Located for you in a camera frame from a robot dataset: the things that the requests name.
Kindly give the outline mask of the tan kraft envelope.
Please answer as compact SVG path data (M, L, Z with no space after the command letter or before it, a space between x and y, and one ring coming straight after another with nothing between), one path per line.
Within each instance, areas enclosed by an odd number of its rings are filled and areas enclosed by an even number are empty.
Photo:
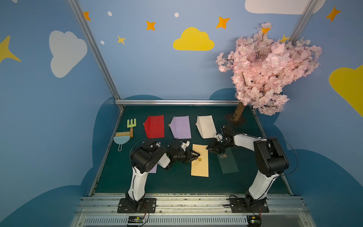
M192 150L199 153L200 156L192 161L191 175L209 177L209 152L207 145L193 144Z

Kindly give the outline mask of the dark green envelope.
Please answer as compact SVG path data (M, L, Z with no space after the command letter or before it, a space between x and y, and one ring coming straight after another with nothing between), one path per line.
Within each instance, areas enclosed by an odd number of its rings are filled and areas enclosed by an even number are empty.
M239 172L231 148L226 148L225 153L217 154L217 157L223 174Z

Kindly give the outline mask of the lilac envelope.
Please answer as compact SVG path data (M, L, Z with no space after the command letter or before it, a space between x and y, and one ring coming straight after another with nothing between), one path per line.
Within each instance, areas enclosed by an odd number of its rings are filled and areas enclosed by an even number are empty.
M155 140L148 141L147 153L149 155L146 170L150 173L156 173L159 160L164 154L164 149L160 143Z
M175 139L192 138L189 116L174 116L169 127Z

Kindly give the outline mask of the red envelope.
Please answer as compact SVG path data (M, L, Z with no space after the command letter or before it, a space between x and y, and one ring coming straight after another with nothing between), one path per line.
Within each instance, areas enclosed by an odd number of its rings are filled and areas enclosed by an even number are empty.
M164 116L149 116L144 122L144 129L148 139L164 138Z

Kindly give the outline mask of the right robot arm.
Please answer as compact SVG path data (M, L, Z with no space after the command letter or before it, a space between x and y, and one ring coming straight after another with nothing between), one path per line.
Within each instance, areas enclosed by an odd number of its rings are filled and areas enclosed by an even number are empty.
M255 153L258 172L244 198L233 196L229 199L231 210L233 213L268 213L267 193L275 180L289 168L285 152L276 137L249 136L225 126L207 146L207 150L225 155L227 148L236 146Z

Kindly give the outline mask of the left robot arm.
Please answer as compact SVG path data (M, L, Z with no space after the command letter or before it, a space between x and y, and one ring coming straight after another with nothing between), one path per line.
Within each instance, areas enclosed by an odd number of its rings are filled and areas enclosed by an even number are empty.
M125 199L131 212L150 211L144 202L145 186L149 172L157 165L164 169L171 168L174 163L191 163L201 161L200 153L189 149L187 140L174 139L167 147L155 140L144 140L137 148L130 151L132 178Z

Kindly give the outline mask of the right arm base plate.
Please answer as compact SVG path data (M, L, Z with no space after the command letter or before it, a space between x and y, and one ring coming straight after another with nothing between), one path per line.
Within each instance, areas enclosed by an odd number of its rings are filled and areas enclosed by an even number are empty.
M229 198L232 213L269 213L266 198L253 200L247 198Z

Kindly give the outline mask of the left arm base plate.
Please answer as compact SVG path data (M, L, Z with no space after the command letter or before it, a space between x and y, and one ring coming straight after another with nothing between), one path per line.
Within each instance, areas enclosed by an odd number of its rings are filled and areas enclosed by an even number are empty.
M155 213L156 198L144 198L135 201L131 198L121 198L118 204L117 213Z

